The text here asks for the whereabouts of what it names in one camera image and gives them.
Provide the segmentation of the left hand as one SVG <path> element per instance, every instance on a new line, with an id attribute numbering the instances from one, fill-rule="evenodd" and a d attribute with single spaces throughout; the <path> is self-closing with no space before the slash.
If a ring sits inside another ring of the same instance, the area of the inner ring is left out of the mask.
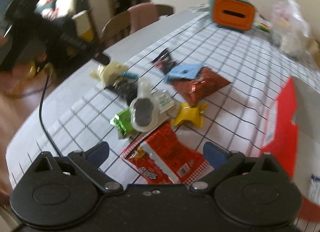
<path id="1" fill-rule="evenodd" d="M 31 70 L 31 65 L 19 64 L 11 71 L 1 71 L 0 73 L 0 91 L 1 93 L 11 93 L 14 88 L 23 80 Z"/>

